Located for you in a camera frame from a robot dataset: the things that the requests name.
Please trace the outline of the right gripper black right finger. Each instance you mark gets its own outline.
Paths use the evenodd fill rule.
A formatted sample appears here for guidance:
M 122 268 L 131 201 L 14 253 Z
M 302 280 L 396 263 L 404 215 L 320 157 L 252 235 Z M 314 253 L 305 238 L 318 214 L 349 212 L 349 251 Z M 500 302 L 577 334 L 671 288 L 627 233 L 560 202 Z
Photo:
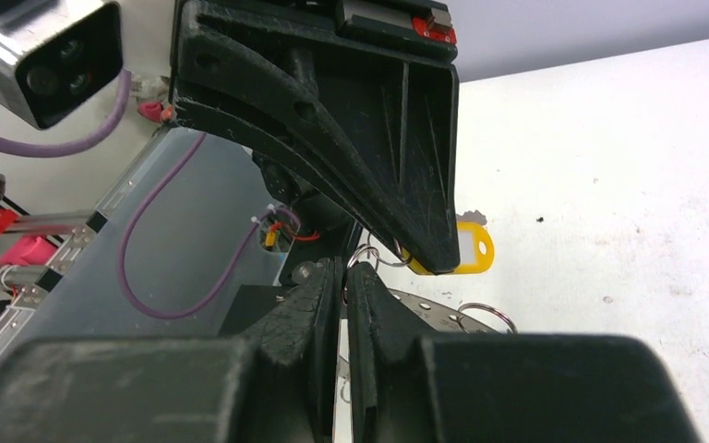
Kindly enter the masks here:
M 347 274 L 357 442 L 696 442 L 660 359 L 624 336 L 439 332 L 367 263 Z

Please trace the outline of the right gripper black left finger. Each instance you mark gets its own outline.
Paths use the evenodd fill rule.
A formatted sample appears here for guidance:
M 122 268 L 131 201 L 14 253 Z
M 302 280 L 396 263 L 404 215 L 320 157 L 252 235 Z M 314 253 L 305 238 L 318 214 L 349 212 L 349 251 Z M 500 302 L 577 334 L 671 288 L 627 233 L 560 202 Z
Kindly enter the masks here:
M 0 442 L 329 442 L 342 262 L 223 338 L 43 340 L 0 367 Z

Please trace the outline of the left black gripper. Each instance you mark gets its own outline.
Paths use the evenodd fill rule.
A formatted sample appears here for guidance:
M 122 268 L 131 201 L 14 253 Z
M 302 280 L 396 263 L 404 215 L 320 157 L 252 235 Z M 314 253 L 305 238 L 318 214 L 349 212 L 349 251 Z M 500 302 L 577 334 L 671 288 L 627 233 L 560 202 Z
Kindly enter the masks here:
M 460 263 L 457 54 L 439 1 L 179 1 L 176 120 L 268 157 L 446 274 Z

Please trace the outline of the large metal ring disc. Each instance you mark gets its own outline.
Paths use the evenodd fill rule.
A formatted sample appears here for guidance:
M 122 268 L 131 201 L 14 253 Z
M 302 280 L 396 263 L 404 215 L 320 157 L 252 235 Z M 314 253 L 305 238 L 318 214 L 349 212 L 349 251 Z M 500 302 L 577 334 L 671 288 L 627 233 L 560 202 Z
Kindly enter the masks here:
M 485 323 L 446 305 L 413 293 L 390 289 L 393 297 L 412 310 L 427 324 L 439 331 L 497 332 Z M 349 365 L 348 320 L 343 315 L 339 322 L 338 362 L 336 365 L 336 399 L 334 402 L 332 441 L 353 442 L 353 409 Z

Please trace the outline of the yellow key tag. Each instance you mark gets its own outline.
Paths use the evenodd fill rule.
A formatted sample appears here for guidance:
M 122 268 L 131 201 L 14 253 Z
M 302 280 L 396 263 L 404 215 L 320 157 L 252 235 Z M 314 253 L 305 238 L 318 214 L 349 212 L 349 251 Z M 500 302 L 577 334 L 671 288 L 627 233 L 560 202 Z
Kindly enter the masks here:
M 496 256 L 496 248 L 487 228 L 470 221 L 458 221 L 456 228 L 460 263 L 455 270 L 442 272 L 442 275 L 487 272 L 492 267 Z

